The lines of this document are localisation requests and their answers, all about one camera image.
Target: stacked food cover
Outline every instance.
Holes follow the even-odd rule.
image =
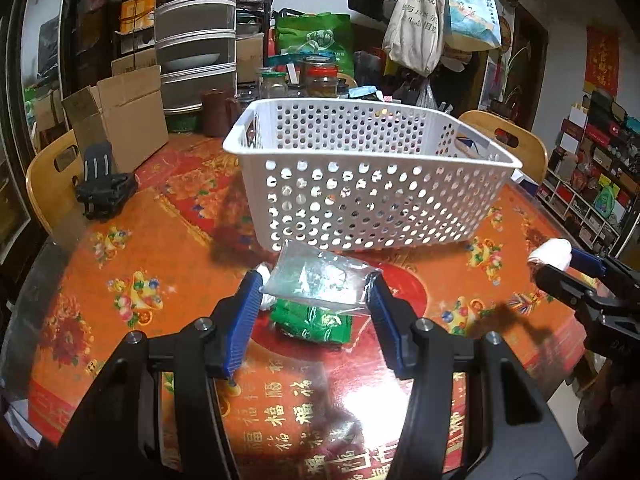
[[[156,0],[156,57],[165,114],[202,107],[202,94],[236,90],[236,0]]]

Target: red lid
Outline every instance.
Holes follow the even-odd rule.
[[[316,77],[337,77],[338,69],[335,66],[311,66],[306,74]]]

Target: floral tablecloth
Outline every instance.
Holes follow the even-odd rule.
[[[30,422],[56,442],[122,337],[176,332],[233,294],[273,255],[255,242],[242,176],[218,139],[172,136],[136,172],[139,192],[113,221],[91,224],[44,322]],[[468,243],[369,251],[393,293],[450,332],[497,330],[543,391],[582,354],[572,311],[530,282],[528,253],[559,232],[512,185]],[[220,383],[225,429],[242,477],[367,479],[388,471],[411,381],[386,366],[370,320],[339,351],[293,340],[260,314],[236,385]],[[465,379],[458,374],[446,469],[460,463]],[[163,460],[179,467],[171,374],[162,377]]]

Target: jar with red lid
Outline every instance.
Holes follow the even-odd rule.
[[[333,66],[311,66],[306,72],[309,97],[333,97],[338,90],[338,69]]]

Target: floor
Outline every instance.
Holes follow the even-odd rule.
[[[574,456],[587,445],[587,441],[578,431],[577,413],[579,404],[580,399],[575,396],[571,386],[568,386],[565,382],[562,382],[548,402],[564,436],[569,442],[569,446],[571,446],[571,450],[574,452]]]

